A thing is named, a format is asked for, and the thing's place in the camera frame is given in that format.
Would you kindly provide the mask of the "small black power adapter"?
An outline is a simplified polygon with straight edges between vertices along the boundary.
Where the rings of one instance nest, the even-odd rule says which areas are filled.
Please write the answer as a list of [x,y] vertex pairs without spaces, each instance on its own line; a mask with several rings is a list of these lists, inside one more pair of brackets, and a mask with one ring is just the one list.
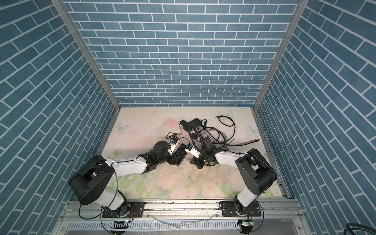
[[191,132],[190,135],[191,135],[191,138],[194,139],[195,141],[198,139],[198,134]]

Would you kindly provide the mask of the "long black switch box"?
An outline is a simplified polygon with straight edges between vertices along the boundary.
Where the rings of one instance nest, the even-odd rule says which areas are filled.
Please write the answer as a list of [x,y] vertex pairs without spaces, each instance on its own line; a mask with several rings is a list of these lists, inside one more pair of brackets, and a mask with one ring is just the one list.
[[187,152],[187,146],[185,144],[181,144],[178,149],[175,151],[173,155],[173,164],[179,166],[182,161],[185,159]]

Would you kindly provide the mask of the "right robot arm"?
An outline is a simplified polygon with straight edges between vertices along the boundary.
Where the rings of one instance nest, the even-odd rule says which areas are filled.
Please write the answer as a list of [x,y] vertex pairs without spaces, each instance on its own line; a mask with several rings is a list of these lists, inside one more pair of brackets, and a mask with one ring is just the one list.
[[185,151],[193,156],[192,164],[201,169],[205,164],[228,165],[236,167],[244,181],[245,187],[234,198],[238,210],[249,207],[261,194],[277,180],[277,173],[270,163],[253,148],[246,153],[233,152],[225,147],[216,147],[201,142],[197,149],[190,144]]

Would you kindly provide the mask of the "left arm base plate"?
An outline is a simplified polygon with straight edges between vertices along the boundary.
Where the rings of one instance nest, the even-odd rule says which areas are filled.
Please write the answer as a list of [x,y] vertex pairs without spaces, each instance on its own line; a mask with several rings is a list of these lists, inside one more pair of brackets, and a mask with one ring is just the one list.
[[115,211],[107,209],[102,217],[104,218],[139,218],[143,216],[145,202],[135,201],[135,202],[125,202]]

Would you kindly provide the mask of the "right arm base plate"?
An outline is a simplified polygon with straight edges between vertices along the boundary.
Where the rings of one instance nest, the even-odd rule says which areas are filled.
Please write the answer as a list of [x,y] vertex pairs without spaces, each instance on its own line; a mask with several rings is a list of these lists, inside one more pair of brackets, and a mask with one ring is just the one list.
[[221,201],[219,208],[222,211],[223,217],[235,216],[261,216],[261,208],[257,201],[252,202],[247,207],[242,206],[239,202],[235,201]]

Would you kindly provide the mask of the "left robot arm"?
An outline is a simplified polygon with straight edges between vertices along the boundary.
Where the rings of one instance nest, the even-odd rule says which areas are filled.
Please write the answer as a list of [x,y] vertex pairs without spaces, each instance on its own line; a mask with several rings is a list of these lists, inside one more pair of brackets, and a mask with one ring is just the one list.
[[155,170],[162,163],[179,166],[187,153],[176,141],[159,141],[147,153],[133,159],[112,160],[97,155],[73,174],[68,184],[81,205],[99,204],[115,211],[125,204],[126,197],[108,184],[112,179]]

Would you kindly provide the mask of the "black network switch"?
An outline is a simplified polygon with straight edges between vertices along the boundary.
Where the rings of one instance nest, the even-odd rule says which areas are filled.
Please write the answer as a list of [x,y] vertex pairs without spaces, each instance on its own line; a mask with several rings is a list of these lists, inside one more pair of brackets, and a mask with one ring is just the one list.
[[192,130],[194,130],[196,127],[202,127],[202,121],[198,118],[193,119],[192,121],[185,121],[181,120],[180,124],[182,125],[182,128],[187,132],[190,133]]

